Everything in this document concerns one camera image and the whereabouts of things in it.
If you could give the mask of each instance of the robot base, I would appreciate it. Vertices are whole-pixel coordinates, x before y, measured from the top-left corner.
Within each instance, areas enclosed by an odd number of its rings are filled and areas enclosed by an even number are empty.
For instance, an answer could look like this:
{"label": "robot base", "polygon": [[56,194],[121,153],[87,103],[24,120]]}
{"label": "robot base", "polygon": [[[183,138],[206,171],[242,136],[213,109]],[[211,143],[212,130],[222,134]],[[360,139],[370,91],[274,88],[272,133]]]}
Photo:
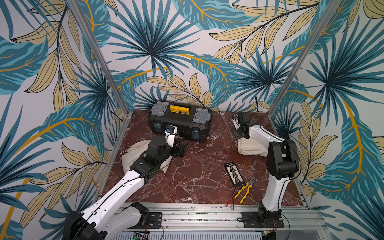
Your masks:
{"label": "robot base", "polygon": [[267,211],[262,203],[260,203],[257,212],[241,213],[245,228],[282,228],[284,227],[284,222],[280,214],[281,210],[275,212]]}

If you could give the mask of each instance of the red marble surface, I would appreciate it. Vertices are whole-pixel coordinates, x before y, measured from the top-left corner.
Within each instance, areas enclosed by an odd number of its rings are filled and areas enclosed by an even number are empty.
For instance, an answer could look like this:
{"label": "red marble surface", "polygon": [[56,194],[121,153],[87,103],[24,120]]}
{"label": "red marble surface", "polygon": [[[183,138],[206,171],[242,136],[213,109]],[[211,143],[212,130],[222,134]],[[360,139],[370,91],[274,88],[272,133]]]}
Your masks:
{"label": "red marble surface", "polygon": [[[135,110],[129,123],[121,147],[145,139],[154,134],[147,125],[150,111]],[[255,177],[255,183],[243,204],[259,204],[268,185],[269,174],[266,158],[259,155],[246,156],[238,153],[237,140],[232,135],[235,128],[231,116],[234,113],[213,113],[213,123],[206,143],[190,141],[184,158],[179,157],[166,173],[159,171],[143,188],[134,193],[129,202],[166,202],[226,204],[233,194],[233,185],[224,169],[224,164],[235,162],[243,178]],[[250,113],[252,122],[261,123],[272,132],[266,113]],[[103,194],[120,181],[124,172],[119,154],[112,167]],[[241,197],[235,199],[239,204]],[[284,195],[283,205],[302,205],[293,182],[290,182]]]}

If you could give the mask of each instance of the gray toolbox lid panel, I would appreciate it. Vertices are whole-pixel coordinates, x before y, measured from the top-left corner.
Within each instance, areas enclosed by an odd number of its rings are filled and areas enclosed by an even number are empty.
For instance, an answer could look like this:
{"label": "gray toolbox lid panel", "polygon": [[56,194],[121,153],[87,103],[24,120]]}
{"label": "gray toolbox lid panel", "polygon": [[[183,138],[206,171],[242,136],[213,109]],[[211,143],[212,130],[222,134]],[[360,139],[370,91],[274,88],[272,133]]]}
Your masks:
{"label": "gray toolbox lid panel", "polygon": [[205,108],[196,108],[195,117],[192,122],[205,124],[206,121],[210,121],[211,114],[208,112],[208,109]]}
{"label": "gray toolbox lid panel", "polygon": [[153,107],[151,108],[151,111],[152,111],[152,115],[156,115],[156,116],[164,116],[164,113],[166,112],[167,110],[167,107],[168,107],[169,103],[167,102],[157,102],[153,105]]}

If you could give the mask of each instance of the cloth bag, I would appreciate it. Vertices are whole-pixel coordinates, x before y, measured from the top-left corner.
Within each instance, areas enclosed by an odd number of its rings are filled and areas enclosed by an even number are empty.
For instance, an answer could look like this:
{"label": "cloth bag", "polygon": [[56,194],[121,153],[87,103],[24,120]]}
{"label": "cloth bag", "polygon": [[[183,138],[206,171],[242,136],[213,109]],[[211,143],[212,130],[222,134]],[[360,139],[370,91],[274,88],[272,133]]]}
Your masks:
{"label": "cloth bag", "polygon": [[[127,173],[129,171],[129,168],[132,166],[132,164],[140,157],[141,153],[146,151],[148,149],[148,145],[151,142],[151,140],[143,140],[140,142],[137,142],[132,145],[128,150],[124,151],[127,152],[126,154],[121,156],[121,163],[124,170],[124,173]],[[167,160],[165,160],[161,165],[160,168],[166,166],[162,169],[162,171],[165,173],[168,169],[168,164],[170,163],[170,160],[172,159],[172,156],[169,156]]]}

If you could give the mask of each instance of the metal vent grille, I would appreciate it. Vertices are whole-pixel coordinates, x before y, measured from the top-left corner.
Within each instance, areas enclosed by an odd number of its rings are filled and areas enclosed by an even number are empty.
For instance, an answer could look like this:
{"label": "metal vent grille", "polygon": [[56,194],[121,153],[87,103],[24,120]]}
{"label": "metal vent grille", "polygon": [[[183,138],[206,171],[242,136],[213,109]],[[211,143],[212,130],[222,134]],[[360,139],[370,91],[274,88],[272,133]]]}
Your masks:
{"label": "metal vent grille", "polygon": [[[133,233],[121,233],[112,240],[132,240],[133,236]],[[160,240],[162,232],[155,232],[145,236],[148,240]],[[262,240],[262,235],[260,232],[165,232],[162,240]]]}

